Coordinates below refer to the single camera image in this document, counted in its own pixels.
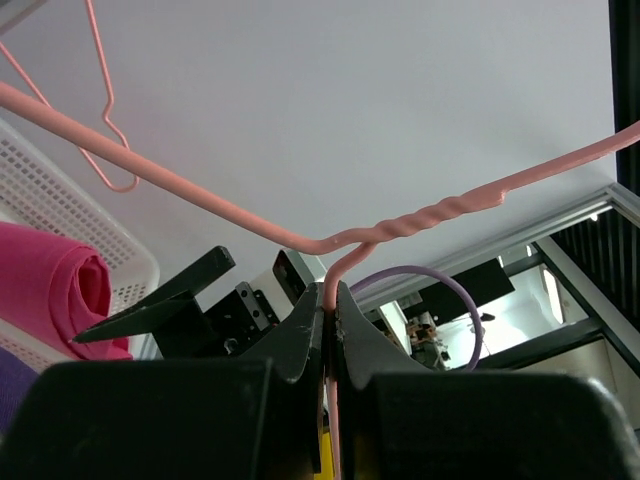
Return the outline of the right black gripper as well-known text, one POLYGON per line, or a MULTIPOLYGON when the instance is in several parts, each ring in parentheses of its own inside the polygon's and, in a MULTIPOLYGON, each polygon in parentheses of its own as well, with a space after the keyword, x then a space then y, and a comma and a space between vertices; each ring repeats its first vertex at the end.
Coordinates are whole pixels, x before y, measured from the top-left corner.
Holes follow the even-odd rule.
POLYGON ((218 303, 201 310, 195 297, 234 266, 228 249, 216 246, 133 306, 89 327, 73 341, 86 344, 155 329, 152 336, 165 359, 237 356, 290 314, 305 285, 253 287, 241 282, 218 303))

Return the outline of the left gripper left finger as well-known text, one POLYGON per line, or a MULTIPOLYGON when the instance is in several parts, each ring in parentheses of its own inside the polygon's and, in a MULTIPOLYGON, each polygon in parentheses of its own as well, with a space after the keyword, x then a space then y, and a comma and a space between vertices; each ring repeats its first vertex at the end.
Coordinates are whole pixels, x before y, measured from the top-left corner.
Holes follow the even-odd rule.
POLYGON ((68 362, 31 387, 5 479, 310 479, 321 467, 323 288, 234 358, 68 362))

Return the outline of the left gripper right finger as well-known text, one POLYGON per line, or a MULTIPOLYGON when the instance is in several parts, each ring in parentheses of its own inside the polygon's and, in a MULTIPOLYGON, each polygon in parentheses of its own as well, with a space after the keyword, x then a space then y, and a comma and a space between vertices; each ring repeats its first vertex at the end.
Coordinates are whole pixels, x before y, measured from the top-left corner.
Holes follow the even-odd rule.
POLYGON ((340 479, 635 479, 639 444, 594 379, 435 372, 337 289, 333 368, 340 479))

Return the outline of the pink trousers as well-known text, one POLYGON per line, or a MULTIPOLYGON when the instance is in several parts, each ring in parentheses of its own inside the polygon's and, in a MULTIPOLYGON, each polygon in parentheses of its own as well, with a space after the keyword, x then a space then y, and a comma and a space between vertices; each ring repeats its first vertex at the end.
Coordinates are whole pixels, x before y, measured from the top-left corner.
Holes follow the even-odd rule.
POLYGON ((1 224, 1 318, 74 360, 130 360, 129 339, 76 343, 108 317, 109 268, 92 247, 1 224))

